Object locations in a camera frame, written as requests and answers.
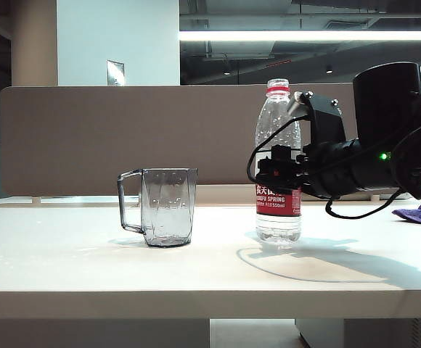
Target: desk divider panel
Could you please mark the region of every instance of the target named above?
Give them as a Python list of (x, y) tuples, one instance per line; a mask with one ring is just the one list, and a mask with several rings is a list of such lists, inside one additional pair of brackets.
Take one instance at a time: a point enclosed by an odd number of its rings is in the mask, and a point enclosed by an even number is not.
[[(291, 89), (338, 99), (347, 137), (356, 137), (350, 83)], [(11, 196), (113, 195), (119, 173), (144, 167), (196, 167), (199, 184), (250, 183), (246, 163), (264, 100), (265, 85), (6, 88), (3, 189)], [(306, 144), (308, 125), (301, 129)]]

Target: white table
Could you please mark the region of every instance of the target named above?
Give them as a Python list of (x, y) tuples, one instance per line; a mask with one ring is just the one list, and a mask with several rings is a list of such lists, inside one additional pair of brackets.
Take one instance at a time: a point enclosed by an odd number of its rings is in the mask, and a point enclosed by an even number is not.
[(254, 207), (197, 207), (192, 243), (156, 249), (117, 207), (0, 206), (0, 320), (421, 318), (421, 225), (391, 214), (417, 204), (305, 203), (289, 249)]

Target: ceiling light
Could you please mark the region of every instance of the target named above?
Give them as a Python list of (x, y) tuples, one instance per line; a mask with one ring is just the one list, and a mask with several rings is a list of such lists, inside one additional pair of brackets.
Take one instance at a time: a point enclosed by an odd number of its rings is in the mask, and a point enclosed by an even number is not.
[(180, 41), (421, 41), (421, 31), (180, 31)]

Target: floor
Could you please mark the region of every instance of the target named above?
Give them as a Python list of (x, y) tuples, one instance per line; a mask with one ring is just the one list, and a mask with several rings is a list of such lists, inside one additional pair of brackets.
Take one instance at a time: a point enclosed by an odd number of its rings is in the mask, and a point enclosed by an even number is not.
[(211, 319), (210, 348), (307, 348), (294, 319)]

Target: white wall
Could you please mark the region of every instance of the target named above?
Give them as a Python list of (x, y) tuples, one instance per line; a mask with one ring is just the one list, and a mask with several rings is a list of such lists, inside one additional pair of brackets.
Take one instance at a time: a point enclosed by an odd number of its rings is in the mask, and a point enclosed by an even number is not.
[(179, 85), (178, 32), (178, 0), (57, 0), (59, 86), (107, 85), (108, 59), (127, 85)]

